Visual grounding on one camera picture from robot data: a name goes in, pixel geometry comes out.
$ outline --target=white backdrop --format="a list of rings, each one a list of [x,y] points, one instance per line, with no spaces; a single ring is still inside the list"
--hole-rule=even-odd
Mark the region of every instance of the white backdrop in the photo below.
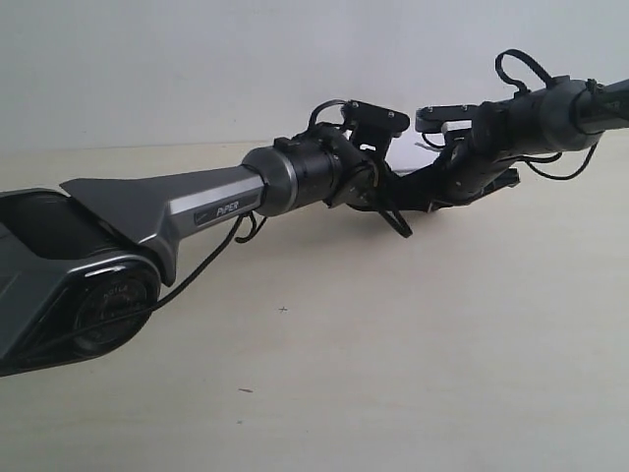
[[[312,108],[335,97],[409,113],[502,98],[511,90],[493,59],[508,47],[552,74],[617,81],[629,77],[619,40],[626,9],[584,0],[0,0],[0,150],[268,140],[301,131]]]

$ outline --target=robotic arm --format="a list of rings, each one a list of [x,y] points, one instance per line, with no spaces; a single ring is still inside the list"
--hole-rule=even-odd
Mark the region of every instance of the robotic arm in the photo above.
[[[504,73],[514,56],[543,80],[529,90]],[[232,240],[250,241],[272,216],[324,202],[379,213],[403,237],[403,211],[469,205],[520,182],[517,162],[540,175],[579,175],[607,130],[629,127],[629,81],[551,77],[525,53],[496,58],[496,72],[517,91],[480,105],[417,111],[415,130],[438,150],[433,164],[398,175],[386,161],[410,117],[356,100],[314,110],[307,129],[251,150],[241,165],[136,180],[75,179],[65,193],[26,189],[0,193],[0,377],[105,355],[133,338],[150,315],[178,296]],[[318,122],[340,106],[338,124]],[[452,122],[470,127],[450,131]],[[428,136],[442,134],[443,146]],[[571,176],[535,164],[588,148]],[[255,213],[263,217],[258,223]],[[236,237],[245,219],[250,234]],[[177,279],[180,242],[235,219],[225,241],[168,295]]]

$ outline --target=beige table surface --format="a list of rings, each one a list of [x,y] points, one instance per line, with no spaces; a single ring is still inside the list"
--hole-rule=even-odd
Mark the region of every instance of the beige table surface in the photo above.
[[[254,146],[5,154],[0,188]],[[629,135],[576,181],[522,180],[408,240],[348,208],[270,220],[115,353],[0,380],[0,470],[629,469]]]

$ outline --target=white wall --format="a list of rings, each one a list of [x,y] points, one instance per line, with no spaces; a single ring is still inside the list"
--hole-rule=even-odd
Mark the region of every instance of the white wall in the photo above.
[[[616,81],[623,5],[0,0],[0,150],[267,140],[333,97],[410,113],[502,98],[508,47]]]

